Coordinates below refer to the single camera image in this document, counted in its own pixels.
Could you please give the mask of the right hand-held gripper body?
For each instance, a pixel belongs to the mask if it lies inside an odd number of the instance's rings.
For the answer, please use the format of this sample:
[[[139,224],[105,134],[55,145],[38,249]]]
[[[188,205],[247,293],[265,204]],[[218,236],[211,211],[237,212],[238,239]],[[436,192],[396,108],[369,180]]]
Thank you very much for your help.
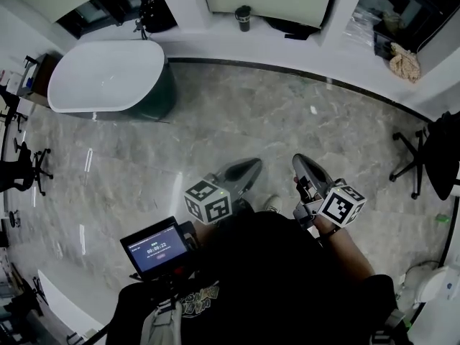
[[[322,216],[334,225],[343,228],[353,222],[367,199],[341,178],[333,180],[318,163],[297,153],[292,159],[295,176],[306,178],[323,197],[311,203],[299,201],[293,216],[302,229],[309,229],[317,216]]]

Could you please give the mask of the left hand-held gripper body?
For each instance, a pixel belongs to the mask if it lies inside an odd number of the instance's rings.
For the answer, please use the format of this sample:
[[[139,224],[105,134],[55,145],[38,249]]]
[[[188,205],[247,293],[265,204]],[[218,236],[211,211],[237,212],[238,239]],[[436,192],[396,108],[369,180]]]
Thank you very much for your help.
[[[188,213],[205,225],[231,216],[240,209],[244,195],[256,182],[262,166],[262,160],[257,157],[241,159],[194,182],[184,192]]]

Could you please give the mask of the person's right hand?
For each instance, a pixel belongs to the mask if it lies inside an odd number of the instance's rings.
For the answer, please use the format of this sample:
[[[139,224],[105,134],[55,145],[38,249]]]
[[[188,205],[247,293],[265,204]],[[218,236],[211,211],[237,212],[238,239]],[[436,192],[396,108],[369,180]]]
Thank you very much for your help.
[[[322,200],[323,197],[318,193],[318,191],[313,187],[311,181],[306,178],[299,179],[294,177],[295,187],[297,192],[299,192],[300,200],[303,203],[311,203],[313,201]]]

